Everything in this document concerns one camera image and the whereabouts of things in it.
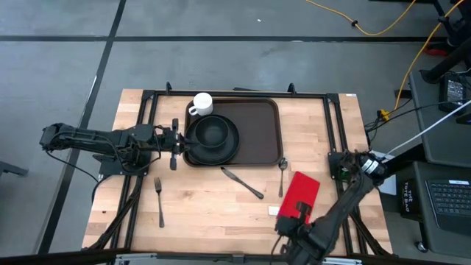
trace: mug handle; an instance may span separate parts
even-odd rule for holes
[[[195,107],[195,106],[190,107],[190,108],[188,109],[188,112],[189,112],[190,115],[192,115],[192,116],[195,116],[196,114],[198,114],[198,111],[196,110],[196,107]]]

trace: concrete floor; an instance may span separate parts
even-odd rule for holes
[[[363,27],[387,27],[406,4],[322,0]],[[444,8],[449,4],[443,1]],[[0,0],[0,35],[108,35],[119,0]],[[427,36],[436,25],[432,6],[417,5],[388,36]],[[117,35],[308,35],[360,36],[350,23],[303,0],[128,0]],[[285,91],[356,93],[364,122],[379,108],[394,107],[394,89],[421,43],[122,42],[114,43],[89,128],[110,130],[123,88],[224,89],[235,86]],[[36,250],[46,212],[63,168],[38,145],[41,129],[79,123],[105,43],[0,42],[0,160],[29,169],[26,178],[0,178],[0,256]],[[441,58],[423,55],[416,67]],[[387,152],[418,133],[415,115],[378,131],[372,147]],[[57,153],[62,158],[66,152]],[[77,164],[97,174],[82,152]],[[78,250],[91,208],[94,182],[76,172],[51,252]],[[418,252],[418,225],[401,219],[384,198],[394,253],[404,258],[469,264],[470,260]],[[166,264],[195,264],[166,261]]]

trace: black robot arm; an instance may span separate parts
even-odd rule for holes
[[[102,163],[116,164],[117,172],[131,174],[149,162],[150,152],[171,152],[171,169],[175,170],[175,155],[185,151],[190,142],[178,133],[178,119],[171,127],[139,124],[125,130],[103,132],[53,124],[43,129],[40,145],[47,152],[75,148],[94,152]]]
[[[305,224],[308,205],[299,203],[299,218],[280,217],[275,230],[289,240],[281,254],[290,265],[321,264],[332,252],[339,237],[341,223],[374,187],[387,178],[386,168],[368,153],[346,152],[340,163],[352,178],[342,197],[325,214],[311,224]]]

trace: silver fork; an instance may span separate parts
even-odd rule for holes
[[[165,224],[163,222],[163,213],[162,213],[162,205],[160,204],[160,193],[162,191],[162,183],[160,183],[160,178],[154,178],[154,185],[155,185],[155,192],[159,197],[159,227],[164,227]]]

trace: red object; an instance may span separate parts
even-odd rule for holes
[[[297,202],[304,202],[314,209],[314,202],[316,201],[317,192],[319,191],[321,183],[304,175],[301,172],[294,174],[291,185],[286,192],[285,199],[281,204],[280,211],[277,218],[280,216],[285,217],[300,217],[300,212],[296,209]],[[311,214],[306,216],[306,224],[309,223]]]

